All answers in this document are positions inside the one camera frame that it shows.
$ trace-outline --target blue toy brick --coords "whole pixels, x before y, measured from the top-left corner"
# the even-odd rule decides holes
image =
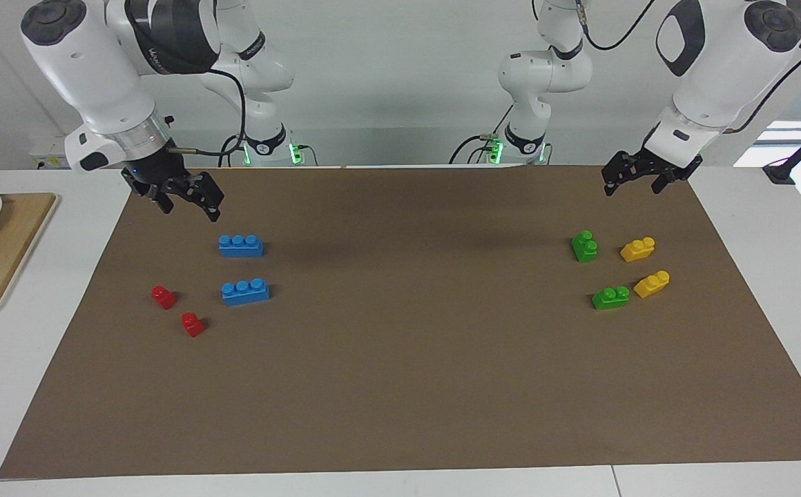
[[[265,247],[254,235],[220,236],[220,254],[223,257],[262,257]]]
[[[223,302],[229,307],[264,302],[271,298],[269,286],[265,284],[265,280],[259,278],[250,282],[239,281],[237,285],[226,283],[223,285],[222,293]]]

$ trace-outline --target green toy brick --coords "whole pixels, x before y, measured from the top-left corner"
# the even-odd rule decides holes
[[[588,230],[575,236],[572,240],[572,249],[580,263],[590,263],[597,258],[597,243],[594,242],[593,233]]]
[[[624,307],[630,302],[630,290],[624,286],[619,286],[618,289],[606,289],[594,295],[593,298],[594,309],[597,311],[608,311],[609,309],[618,309]]]

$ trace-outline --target white wall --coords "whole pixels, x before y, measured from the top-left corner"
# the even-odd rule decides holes
[[[79,123],[19,38],[19,19],[34,2],[0,0],[0,58],[9,65],[0,69],[0,79],[8,81],[13,73],[22,81],[10,95],[0,91],[0,105],[16,109],[0,111],[0,155],[17,127],[49,135],[55,127],[66,133]],[[594,37],[614,41],[645,3],[595,2],[590,12]],[[620,148],[637,150],[675,88],[675,77],[654,50],[654,32],[674,3],[657,1],[618,50],[591,50],[595,78],[589,88],[552,97],[549,141],[556,145],[556,164],[602,164]],[[316,146],[325,164],[447,161],[463,138],[491,131],[510,104],[496,78],[502,57],[543,47],[524,0],[258,0],[255,6],[269,40],[298,68],[293,88],[276,95],[282,113],[303,142]],[[233,111],[195,78],[147,79],[162,113],[177,117],[174,129],[181,144],[218,148],[236,129]],[[801,71],[752,130],[707,150],[708,164],[734,163],[799,91]],[[38,109],[35,100],[41,102]],[[11,154],[11,161],[0,163],[13,164],[18,151]]]

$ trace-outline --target wooden tray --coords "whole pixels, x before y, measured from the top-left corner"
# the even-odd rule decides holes
[[[0,307],[57,205],[54,194],[1,196]]]

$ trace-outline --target red toy brick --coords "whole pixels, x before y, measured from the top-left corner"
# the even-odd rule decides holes
[[[182,315],[182,325],[192,338],[199,336],[207,329],[193,312],[186,312]]]
[[[152,299],[165,311],[173,307],[177,302],[176,296],[163,286],[156,286],[152,289]]]

